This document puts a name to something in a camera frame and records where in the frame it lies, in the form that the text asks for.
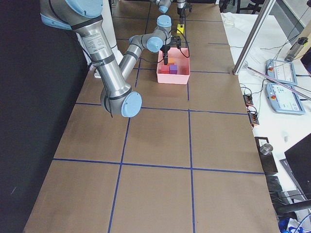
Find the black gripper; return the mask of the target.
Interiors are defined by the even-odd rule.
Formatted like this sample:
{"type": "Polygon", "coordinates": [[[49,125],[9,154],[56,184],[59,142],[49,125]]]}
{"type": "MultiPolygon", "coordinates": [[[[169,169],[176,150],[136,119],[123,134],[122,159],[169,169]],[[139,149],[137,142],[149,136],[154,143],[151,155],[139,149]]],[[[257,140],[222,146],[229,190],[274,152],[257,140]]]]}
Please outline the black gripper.
{"type": "Polygon", "coordinates": [[[171,47],[176,47],[181,49],[181,38],[179,36],[172,36],[170,40],[166,40],[161,48],[162,56],[163,56],[163,64],[168,64],[168,51],[171,47]]]}
{"type": "Polygon", "coordinates": [[[177,13],[179,15],[179,23],[184,24],[184,18],[186,17],[186,10],[192,11],[192,5],[187,0],[177,0],[177,13]]]}

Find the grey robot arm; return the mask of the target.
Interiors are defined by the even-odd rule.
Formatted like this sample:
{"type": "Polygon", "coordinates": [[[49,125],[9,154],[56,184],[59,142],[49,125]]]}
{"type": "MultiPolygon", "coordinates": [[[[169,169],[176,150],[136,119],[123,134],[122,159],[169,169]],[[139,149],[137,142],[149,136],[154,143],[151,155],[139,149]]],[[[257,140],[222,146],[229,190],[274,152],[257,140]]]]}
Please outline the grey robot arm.
{"type": "Polygon", "coordinates": [[[42,22],[50,27],[70,30],[79,34],[98,70],[104,88],[101,105],[112,116],[134,117],[140,111],[142,98],[132,90],[127,78],[142,51],[156,53],[171,42],[171,18],[166,15],[172,1],[155,0],[162,15],[150,34],[135,35],[129,39],[129,47],[123,57],[117,59],[115,32],[109,3],[106,0],[42,0],[42,22]]]}
{"type": "MultiPolygon", "coordinates": [[[[166,13],[173,3],[173,0],[150,0],[151,3],[156,5],[161,13],[166,13]]],[[[183,25],[186,21],[186,11],[192,12],[192,5],[186,0],[176,0],[177,14],[179,15],[179,24],[183,25]]]]}

